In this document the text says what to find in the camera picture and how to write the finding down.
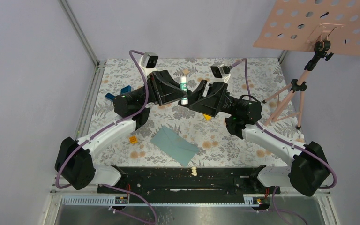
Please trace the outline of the green white glue stick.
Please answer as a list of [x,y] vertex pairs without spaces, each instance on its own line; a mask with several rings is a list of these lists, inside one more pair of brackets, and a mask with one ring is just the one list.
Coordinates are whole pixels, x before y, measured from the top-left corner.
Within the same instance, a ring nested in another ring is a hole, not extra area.
[[180,78],[180,88],[182,91],[186,93],[185,97],[183,97],[180,101],[181,105],[187,105],[188,104],[188,85],[187,85],[187,78],[186,76],[182,76]]

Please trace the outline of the teal paper envelope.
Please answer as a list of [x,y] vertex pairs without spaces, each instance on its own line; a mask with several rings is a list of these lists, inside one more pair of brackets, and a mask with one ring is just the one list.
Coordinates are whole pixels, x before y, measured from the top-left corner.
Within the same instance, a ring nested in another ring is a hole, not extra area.
[[197,146],[186,141],[166,126],[152,137],[151,142],[182,166],[187,166],[199,151]]

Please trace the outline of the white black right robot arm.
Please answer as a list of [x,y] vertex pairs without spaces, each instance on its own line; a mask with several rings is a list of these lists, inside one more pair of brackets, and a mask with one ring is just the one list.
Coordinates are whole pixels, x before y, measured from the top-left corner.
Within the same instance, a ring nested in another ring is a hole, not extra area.
[[187,98],[184,107],[211,117],[227,113],[229,116],[225,118],[225,126],[231,135],[263,147],[289,165],[290,171],[285,176],[268,179],[263,175],[253,177],[250,187],[254,192],[262,193],[268,186],[277,186],[283,180],[300,194],[313,196],[323,188],[322,184],[329,175],[333,174],[318,143],[288,141],[259,123],[262,103],[254,96],[244,94],[239,98],[233,97],[224,82],[208,84],[202,80],[194,91],[188,90],[186,82],[181,82],[179,87],[181,98]]

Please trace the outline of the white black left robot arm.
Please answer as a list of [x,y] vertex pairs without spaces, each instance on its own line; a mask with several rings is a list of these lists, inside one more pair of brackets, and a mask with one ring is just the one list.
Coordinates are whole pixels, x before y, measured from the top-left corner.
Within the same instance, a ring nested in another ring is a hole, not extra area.
[[94,159],[110,145],[141,128],[148,120],[150,108],[144,103],[166,105],[190,94],[175,82],[167,70],[152,71],[146,85],[117,95],[113,105],[116,118],[95,132],[77,140],[68,137],[61,143],[55,170],[76,190],[89,184],[108,184],[116,193],[125,190],[127,181],[115,169],[95,166]]

